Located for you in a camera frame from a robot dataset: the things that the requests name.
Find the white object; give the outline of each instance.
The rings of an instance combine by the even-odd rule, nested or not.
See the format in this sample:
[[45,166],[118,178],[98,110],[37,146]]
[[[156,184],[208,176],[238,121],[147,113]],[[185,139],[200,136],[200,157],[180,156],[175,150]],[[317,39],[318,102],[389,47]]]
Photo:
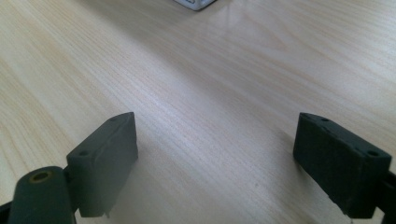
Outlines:
[[199,10],[207,7],[209,4],[216,0],[175,0],[185,7],[189,7],[192,10]]

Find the wooden table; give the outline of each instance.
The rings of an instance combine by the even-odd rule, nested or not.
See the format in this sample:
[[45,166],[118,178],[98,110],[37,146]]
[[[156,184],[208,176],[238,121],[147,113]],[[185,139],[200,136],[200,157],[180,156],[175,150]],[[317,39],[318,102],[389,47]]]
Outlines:
[[0,203],[128,111],[114,223],[349,224],[292,158],[302,111],[396,156],[395,1],[6,0],[0,24]]

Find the mounting hole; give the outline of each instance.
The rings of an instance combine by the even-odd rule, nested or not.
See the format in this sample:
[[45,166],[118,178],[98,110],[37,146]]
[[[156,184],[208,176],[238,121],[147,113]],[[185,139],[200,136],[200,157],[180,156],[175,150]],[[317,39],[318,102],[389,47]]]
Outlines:
[[368,151],[367,152],[370,156],[379,156],[377,152],[374,151]]
[[87,150],[83,150],[83,151],[80,151],[80,152],[78,153],[78,155],[80,155],[80,156],[88,156],[88,154],[90,154],[90,152],[87,151]]
[[38,183],[46,181],[51,176],[52,176],[52,172],[51,171],[41,171],[41,172],[39,172],[37,174],[34,174],[34,175],[30,176],[29,181],[32,184],[38,184]]

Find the light wood surface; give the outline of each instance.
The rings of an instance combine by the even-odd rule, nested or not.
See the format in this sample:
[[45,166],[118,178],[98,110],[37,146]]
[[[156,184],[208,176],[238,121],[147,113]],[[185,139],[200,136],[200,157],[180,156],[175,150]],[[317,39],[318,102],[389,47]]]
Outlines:
[[396,156],[395,1],[6,0],[0,24],[0,203],[128,111],[130,182],[78,223],[349,224],[292,158],[302,111]]

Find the wood grain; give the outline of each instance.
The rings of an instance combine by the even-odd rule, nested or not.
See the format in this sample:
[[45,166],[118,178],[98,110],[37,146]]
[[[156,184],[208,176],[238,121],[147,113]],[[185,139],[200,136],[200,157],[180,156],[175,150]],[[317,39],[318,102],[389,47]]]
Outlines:
[[396,156],[394,1],[13,0],[0,24],[0,203],[127,111],[130,183],[78,223],[348,224],[291,156],[302,111]]

